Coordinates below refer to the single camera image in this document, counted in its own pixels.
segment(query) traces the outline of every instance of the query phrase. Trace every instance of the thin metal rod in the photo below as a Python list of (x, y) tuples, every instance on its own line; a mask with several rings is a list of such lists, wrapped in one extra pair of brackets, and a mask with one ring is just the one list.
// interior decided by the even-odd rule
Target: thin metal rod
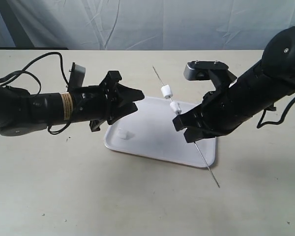
[(153, 70), (154, 70), (155, 73), (156, 73), (156, 76), (158, 77), (159, 81), (161, 82), (162, 86), (165, 86), (164, 83), (163, 83), (163, 81), (162, 81), (161, 78), (159, 77), (159, 75), (158, 75), (158, 73), (157, 73), (155, 67), (154, 67), (154, 66), (152, 66), (152, 67), (153, 67)]
[(203, 156), (202, 152), (200, 151), (200, 149), (199, 149), (198, 145), (196, 144), (196, 142), (194, 142), (194, 144), (195, 144), (195, 146), (196, 146), (196, 148), (197, 148), (198, 152), (200, 153), (200, 155), (201, 155), (202, 159), (204, 160), (204, 162), (205, 162), (205, 164), (206, 164), (206, 167), (207, 167), (208, 171), (210, 171), (210, 173), (211, 173), (211, 175), (212, 175), (212, 177), (213, 177), (214, 181), (216, 182), (217, 186), (218, 186), (218, 187), (220, 187), (220, 184), (218, 183), (218, 181), (216, 180), (216, 178), (215, 178), (215, 176), (214, 176), (213, 172), (211, 171), (210, 167), (208, 166), (208, 163), (207, 163), (207, 161), (206, 161), (205, 157)]

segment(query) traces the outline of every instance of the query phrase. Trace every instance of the table surface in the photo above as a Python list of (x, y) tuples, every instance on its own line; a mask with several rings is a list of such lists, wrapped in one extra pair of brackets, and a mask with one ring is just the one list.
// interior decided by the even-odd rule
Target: table surface
[[(44, 51), (0, 51), (0, 77), (23, 68)], [(84, 85), (96, 85), (119, 70), (126, 86), (161, 97), (154, 65), (176, 100), (200, 103), (211, 82), (183, 78), (191, 60), (225, 62), (235, 75), (260, 59), (262, 51), (63, 51), (87, 68)], [(45, 58), (30, 71), (42, 92), (65, 91), (59, 59)], [(14, 83), (37, 91), (30, 77)], [(279, 101), (278, 120), (291, 97)], [(21, 137), (0, 136), (0, 236), (295, 236), (295, 105), (280, 126), (257, 130), (261, 114), (218, 138), (207, 170), (116, 153), (105, 148), (102, 130), (87, 122), (60, 135), (46, 130)]]

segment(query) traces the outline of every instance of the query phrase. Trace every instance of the small white block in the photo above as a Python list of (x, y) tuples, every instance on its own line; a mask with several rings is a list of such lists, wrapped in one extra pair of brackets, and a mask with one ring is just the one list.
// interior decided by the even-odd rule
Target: small white block
[(128, 131), (124, 129), (118, 129), (117, 131), (117, 136), (121, 139), (128, 139)]
[(181, 108), (180, 108), (180, 104), (179, 102), (171, 102), (169, 104), (171, 106), (171, 109), (173, 110), (173, 112), (176, 114), (176, 115), (180, 115), (181, 114)]
[(171, 90), (171, 87), (169, 85), (165, 85), (161, 88), (162, 94), (165, 99), (169, 99), (173, 96), (173, 92)]

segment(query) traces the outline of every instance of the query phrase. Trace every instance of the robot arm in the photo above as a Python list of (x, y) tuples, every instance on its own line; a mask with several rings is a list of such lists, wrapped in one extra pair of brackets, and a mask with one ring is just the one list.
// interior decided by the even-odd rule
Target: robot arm
[[(144, 99), (140, 90), (119, 84), (118, 71), (109, 71), (99, 85), (88, 87), (82, 86), (84, 74), (85, 68), (73, 63), (64, 93), (31, 95), (22, 88), (0, 86), (0, 134), (19, 136), (46, 128), (51, 134), (59, 134), (73, 122), (88, 120), (91, 131), (99, 131), (103, 122), (111, 125), (136, 112), (134, 102)], [(59, 124), (65, 126), (51, 130)]]
[(191, 81), (211, 80), (216, 90), (205, 94), (197, 107), (175, 117), (176, 130), (186, 128), (188, 143), (228, 135), (262, 110), (263, 119), (267, 110), (275, 110), (276, 101), (295, 93), (295, 27), (271, 39), (261, 60), (238, 78), (218, 61), (189, 62), (184, 75)]

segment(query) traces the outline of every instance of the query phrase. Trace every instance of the white cylinder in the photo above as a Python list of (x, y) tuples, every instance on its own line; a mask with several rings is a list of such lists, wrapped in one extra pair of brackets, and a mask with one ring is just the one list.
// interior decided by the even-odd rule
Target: white cylinder
[(173, 110), (173, 112), (176, 114), (176, 115), (180, 115), (181, 114), (181, 108), (180, 108), (180, 104), (179, 102), (171, 102), (169, 104), (171, 106), (171, 109)]
[(162, 94), (165, 99), (169, 99), (173, 96), (173, 92), (171, 90), (171, 87), (169, 85), (165, 85), (161, 88)]

